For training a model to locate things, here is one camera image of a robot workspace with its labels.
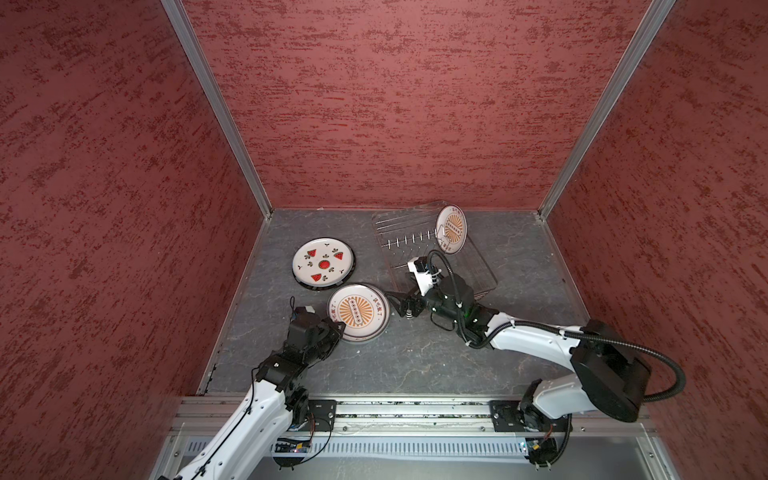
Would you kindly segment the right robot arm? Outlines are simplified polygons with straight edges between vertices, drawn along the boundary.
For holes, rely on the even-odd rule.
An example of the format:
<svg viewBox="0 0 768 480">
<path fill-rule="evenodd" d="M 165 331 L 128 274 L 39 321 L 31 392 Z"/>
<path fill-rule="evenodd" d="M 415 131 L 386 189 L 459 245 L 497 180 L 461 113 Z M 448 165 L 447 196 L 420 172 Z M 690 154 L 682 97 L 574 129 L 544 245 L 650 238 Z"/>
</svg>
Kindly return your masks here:
<svg viewBox="0 0 768 480">
<path fill-rule="evenodd" d="M 625 423 L 639 418 L 650 366 L 603 322 L 563 327 L 514 317 L 479 303 L 461 278 L 439 277 L 426 292 L 414 286 L 385 297 L 402 317 L 427 312 L 450 321 L 447 329 L 470 348 L 518 352 L 567 369 L 565 376 L 527 387 L 514 421 L 528 431 L 589 411 Z"/>
</svg>

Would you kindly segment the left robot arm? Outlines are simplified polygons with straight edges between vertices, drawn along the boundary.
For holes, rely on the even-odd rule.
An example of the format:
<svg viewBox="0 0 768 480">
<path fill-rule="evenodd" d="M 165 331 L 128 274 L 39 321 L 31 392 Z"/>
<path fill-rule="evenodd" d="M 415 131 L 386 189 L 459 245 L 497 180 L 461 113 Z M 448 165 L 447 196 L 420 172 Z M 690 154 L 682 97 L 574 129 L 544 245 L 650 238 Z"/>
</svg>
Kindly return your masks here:
<svg viewBox="0 0 768 480">
<path fill-rule="evenodd" d="M 282 347 L 250 371 L 250 389 L 241 405 L 175 477 L 246 479 L 290 430 L 309 429 L 309 438 L 295 443 L 298 448 L 311 447 L 317 432 L 331 433 L 334 415 L 311 412 L 302 382 L 311 367 L 334 352 L 346 327 L 309 307 L 294 307 Z"/>
</svg>

